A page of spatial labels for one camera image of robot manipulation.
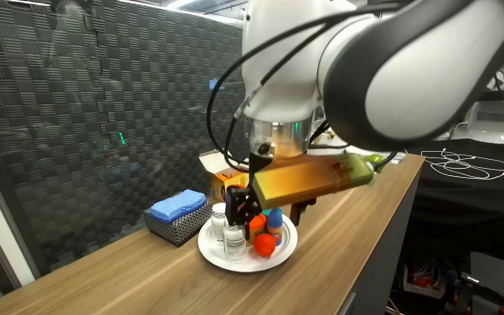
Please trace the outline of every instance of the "wooden countertop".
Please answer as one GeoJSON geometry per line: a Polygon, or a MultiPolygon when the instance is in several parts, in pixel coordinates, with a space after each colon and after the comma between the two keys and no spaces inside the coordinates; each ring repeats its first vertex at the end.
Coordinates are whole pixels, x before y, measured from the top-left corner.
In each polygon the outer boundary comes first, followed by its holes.
{"type": "Polygon", "coordinates": [[[0,298],[0,315],[335,314],[421,161],[407,156],[367,186],[318,198],[295,252],[272,270],[229,273],[201,258],[197,238],[173,247],[141,230],[0,298]]]}

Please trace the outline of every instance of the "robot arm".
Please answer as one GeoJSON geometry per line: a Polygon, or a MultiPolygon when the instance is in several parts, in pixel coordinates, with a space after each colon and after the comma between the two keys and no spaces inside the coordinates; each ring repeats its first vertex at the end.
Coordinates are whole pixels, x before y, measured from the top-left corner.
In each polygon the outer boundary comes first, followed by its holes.
{"type": "MultiPolygon", "coordinates": [[[[248,6],[244,55],[283,30],[355,11],[348,2],[330,0],[250,0],[248,6]]],[[[504,2],[498,0],[414,0],[397,13],[325,27],[269,46],[241,67],[248,95],[243,114],[250,121],[250,186],[229,189],[234,193],[227,205],[230,224],[244,224],[265,205],[307,205],[355,184],[344,177],[325,186],[327,191],[304,186],[290,198],[283,193],[269,202],[257,198],[288,175],[309,184],[318,174],[330,170],[341,177],[355,165],[304,158],[314,109],[321,107],[330,128],[351,146],[404,149],[446,132],[504,65],[504,2]],[[260,86],[306,39],[313,41],[260,86]]]]}

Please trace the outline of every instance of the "gray wall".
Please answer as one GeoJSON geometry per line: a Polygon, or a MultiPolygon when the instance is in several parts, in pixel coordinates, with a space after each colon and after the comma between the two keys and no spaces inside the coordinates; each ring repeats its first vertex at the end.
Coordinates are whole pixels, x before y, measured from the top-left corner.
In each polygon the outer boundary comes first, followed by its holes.
{"type": "MultiPolygon", "coordinates": [[[[0,179],[52,268],[155,200],[206,191],[208,81],[239,56],[239,30],[213,21],[115,0],[59,11],[0,0],[0,179]]],[[[222,130],[241,84],[220,95],[222,130]]]]}

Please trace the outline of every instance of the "silver cylinder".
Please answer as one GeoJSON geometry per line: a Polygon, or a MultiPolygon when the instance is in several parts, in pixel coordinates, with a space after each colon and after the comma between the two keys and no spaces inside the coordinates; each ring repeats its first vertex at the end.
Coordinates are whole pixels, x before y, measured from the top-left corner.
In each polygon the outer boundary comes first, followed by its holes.
{"type": "Polygon", "coordinates": [[[293,158],[307,149],[311,118],[295,123],[264,123],[248,119],[250,153],[271,158],[293,158]]]}

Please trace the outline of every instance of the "sponge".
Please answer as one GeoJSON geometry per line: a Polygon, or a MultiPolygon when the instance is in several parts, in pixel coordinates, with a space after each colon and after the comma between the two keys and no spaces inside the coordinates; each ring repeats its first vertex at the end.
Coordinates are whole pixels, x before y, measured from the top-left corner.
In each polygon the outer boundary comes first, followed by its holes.
{"type": "Polygon", "coordinates": [[[150,216],[160,223],[173,223],[174,219],[199,210],[206,198],[202,193],[185,189],[171,198],[160,200],[150,207],[150,216]]]}

